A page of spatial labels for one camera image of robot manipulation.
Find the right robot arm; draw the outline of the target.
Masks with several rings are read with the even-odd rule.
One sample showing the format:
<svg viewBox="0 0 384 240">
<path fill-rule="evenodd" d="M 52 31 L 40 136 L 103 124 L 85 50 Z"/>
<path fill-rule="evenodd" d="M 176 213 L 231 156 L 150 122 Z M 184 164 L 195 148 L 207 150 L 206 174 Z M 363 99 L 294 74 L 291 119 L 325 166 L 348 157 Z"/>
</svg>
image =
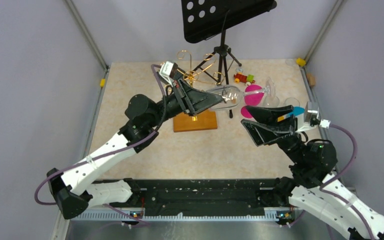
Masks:
<svg viewBox="0 0 384 240">
<path fill-rule="evenodd" d="M 241 124 L 256 146 L 277 145 L 292 161 L 292 176 L 278 178 L 271 192 L 260 197 L 266 206 L 297 207 L 335 229 L 348 240 L 384 240 L 384 215 L 361 201 L 335 173 L 337 151 L 327 139 L 304 140 L 305 132 L 330 128 L 316 103 L 304 112 L 294 107 L 247 106 L 251 119 Z"/>
</svg>

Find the clear front wine glass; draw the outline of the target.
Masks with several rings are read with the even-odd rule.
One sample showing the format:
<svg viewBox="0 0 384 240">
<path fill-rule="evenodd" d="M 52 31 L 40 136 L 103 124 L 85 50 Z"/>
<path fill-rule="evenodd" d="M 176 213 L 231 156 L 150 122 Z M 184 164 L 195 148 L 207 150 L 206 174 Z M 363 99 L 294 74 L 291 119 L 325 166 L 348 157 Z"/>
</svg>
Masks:
<svg viewBox="0 0 384 240">
<path fill-rule="evenodd" d="M 262 102 L 262 106 L 265 108 L 276 108 L 280 104 L 280 100 L 277 96 L 267 96 Z"/>
</svg>

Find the pink plastic wine glass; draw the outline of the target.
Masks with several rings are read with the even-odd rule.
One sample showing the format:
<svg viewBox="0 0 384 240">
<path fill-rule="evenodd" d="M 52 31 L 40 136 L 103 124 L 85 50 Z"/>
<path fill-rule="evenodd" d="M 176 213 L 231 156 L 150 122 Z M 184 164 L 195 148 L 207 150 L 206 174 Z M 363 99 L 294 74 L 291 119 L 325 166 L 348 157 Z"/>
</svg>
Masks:
<svg viewBox="0 0 384 240">
<path fill-rule="evenodd" d="M 245 93 L 254 92 L 262 89 L 263 88 L 260 85 L 251 84 L 245 88 Z M 264 95 L 264 92 L 253 93 L 246 95 L 243 100 L 246 106 L 257 106 L 262 101 Z M 245 106 L 240 109 L 240 113 L 244 118 L 252 118 L 252 115 L 249 113 Z"/>
</svg>

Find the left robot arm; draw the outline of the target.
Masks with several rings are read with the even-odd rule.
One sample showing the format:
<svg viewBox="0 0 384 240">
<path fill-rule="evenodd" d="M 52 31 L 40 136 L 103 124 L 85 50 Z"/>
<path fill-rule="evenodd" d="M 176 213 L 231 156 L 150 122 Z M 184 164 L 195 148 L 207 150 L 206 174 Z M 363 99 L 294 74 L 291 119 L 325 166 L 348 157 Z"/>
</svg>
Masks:
<svg viewBox="0 0 384 240">
<path fill-rule="evenodd" d="M 165 121 L 181 113 L 195 116 L 222 100 L 222 96 L 195 89 L 183 80 L 174 81 L 171 94 L 163 90 L 159 102 L 144 94 L 134 95 L 125 111 L 128 121 L 107 142 L 72 167 L 54 168 L 47 173 L 49 190 L 63 218 L 70 220 L 87 209 L 111 203 L 136 206 L 141 194 L 125 180 L 95 181 L 122 160 L 147 148 Z"/>
</svg>

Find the blue plastic wine glass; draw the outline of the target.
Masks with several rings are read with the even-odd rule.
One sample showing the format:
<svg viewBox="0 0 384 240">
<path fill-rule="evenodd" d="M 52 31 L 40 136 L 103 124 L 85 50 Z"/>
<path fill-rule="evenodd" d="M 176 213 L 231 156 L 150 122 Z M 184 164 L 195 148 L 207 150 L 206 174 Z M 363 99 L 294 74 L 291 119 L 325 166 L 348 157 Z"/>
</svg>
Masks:
<svg viewBox="0 0 384 240">
<path fill-rule="evenodd" d="M 287 119 L 287 118 L 292 117 L 292 116 L 296 117 L 296 116 L 303 114 L 304 112 L 305 112 L 305 109 L 303 107 L 294 106 L 293 111 L 287 113 L 285 115 L 285 118 Z"/>
</svg>

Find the clear back wine glass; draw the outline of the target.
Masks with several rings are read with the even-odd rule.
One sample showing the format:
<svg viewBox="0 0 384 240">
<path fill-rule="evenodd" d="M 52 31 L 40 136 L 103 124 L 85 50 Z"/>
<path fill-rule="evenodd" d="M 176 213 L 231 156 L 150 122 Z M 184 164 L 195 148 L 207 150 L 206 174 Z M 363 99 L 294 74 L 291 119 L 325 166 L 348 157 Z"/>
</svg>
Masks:
<svg viewBox="0 0 384 240">
<path fill-rule="evenodd" d="M 210 111 L 232 110 L 236 108 L 246 97 L 266 97 L 276 96 L 276 87 L 274 81 L 268 77 L 265 86 L 259 89 L 242 91 L 232 84 L 220 85 L 207 90 L 208 93 L 216 94 L 222 97 L 222 101 L 209 108 Z"/>
</svg>

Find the yellow plastic wine glass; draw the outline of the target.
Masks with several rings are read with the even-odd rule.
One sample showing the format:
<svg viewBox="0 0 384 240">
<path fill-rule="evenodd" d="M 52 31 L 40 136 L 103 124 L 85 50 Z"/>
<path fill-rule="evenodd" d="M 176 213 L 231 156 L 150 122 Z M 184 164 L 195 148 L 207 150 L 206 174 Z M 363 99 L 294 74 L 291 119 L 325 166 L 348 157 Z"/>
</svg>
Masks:
<svg viewBox="0 0 384 240">
<path fill-rule="evenodd" d="M 282 115 L 282 116 L 279 116 L 279 117 L 277 118 L 277 122 L 281 122 L 281 121 L 287 119 L 288 117 L 289 117 L 289 116 L 288 116 L 287 114 Z"/>
</svg>

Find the clear wine glass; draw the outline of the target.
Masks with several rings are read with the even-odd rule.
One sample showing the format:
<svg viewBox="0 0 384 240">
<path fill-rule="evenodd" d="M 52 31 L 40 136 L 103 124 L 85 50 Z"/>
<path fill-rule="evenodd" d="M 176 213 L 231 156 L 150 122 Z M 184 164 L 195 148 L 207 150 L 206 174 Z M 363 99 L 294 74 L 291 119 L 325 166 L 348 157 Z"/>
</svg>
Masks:
<svg viewBox="0 0 384 240">
<path fill-rule="evenodd" d="M 295 98 L 295 97 L 288 97 L 284 100 L 283 102 L 283 105 L 286 107 L 286 106 L 293 106 L 294 108 L 295 107 L 300 107 L 301 104 L 300 104 L 300 101 Z"/>
<path fill-rule="evenodd" d="M 276 87 L 274 81 L 268 77 L 265 86 L 259 89 L 242 91 L 232 84 L 220 85 L 207 90 L 208 93 L 216 94 L 222 97 L 222 101 L 209 108 L 210 111 L 232 110 L 236 108 L 246 97 L 266 97 L 276 96 Z"/>
<path fill-rule="evenodd" d="M 262 106 L 265 108 L 276 108 L 280 104 L 280 100 L 277 96 L 267 96 L 262 102 Z"/>
</svg>

